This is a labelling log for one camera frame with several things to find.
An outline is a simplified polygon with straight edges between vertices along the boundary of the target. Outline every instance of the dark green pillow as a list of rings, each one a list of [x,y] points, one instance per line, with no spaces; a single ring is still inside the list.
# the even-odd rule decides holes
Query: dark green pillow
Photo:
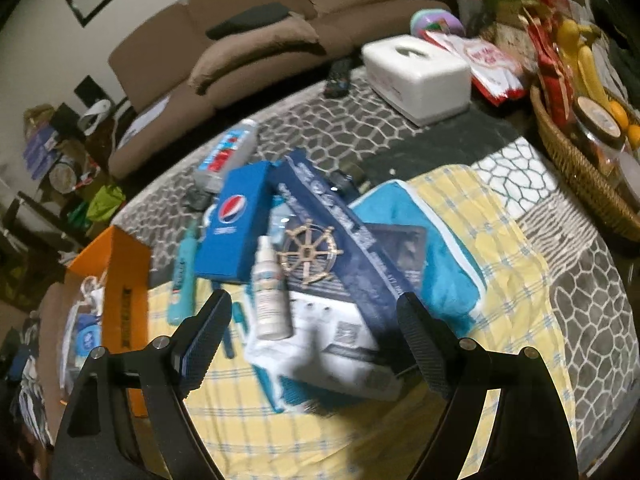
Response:
[[[288,15],[289,9],[279,2],[258,5],[211,27],[206,34],[210,40],[221,40],[230,34],[240,34],[254,28],[273,25],[284,20]]]

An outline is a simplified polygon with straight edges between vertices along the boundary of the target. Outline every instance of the wicker basket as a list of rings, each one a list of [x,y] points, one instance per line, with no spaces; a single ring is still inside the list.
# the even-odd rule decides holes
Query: wicker basket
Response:
[[[530,93],[542,142],[569,187],[614,232],[629,240],[640,242],[638,215],[554,124],[543,105],[540,88],[532,86]],[[640,124],[633,110],[626,103],[618,102],[626,110],[629,122]]]

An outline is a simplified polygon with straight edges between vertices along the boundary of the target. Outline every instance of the blue pepsi box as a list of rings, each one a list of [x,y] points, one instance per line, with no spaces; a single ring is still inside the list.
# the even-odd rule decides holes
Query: blue pepsi box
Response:
[[[267,233],[271,209],[271,163],[256,162],[229,172],[218,207],[196,254],[195,274],[223,283],[248,283],[258,237]]]

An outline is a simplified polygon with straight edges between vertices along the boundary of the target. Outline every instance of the qr code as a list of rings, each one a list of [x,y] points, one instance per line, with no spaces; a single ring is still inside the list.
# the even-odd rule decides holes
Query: qr code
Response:
[[[358,382],[363,384],[369,390],[383,391],[386,390],[391,382],[391,373],[388,370],[360,370],[358,373]]]
[[[359,325],[339,321],[335,327],[334,342],[340,345],[354,346],[358,339]]]

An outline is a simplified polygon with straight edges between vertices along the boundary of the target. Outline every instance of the teal tube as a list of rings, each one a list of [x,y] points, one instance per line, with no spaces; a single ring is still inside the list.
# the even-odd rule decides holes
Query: teal tube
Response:
[[[196,277],[193,268],[197,249],[198,224],[193,221],[180,242],[175,259],[171,304],[166,313],[166,320],[170,325],[178,326],[194,314]]]

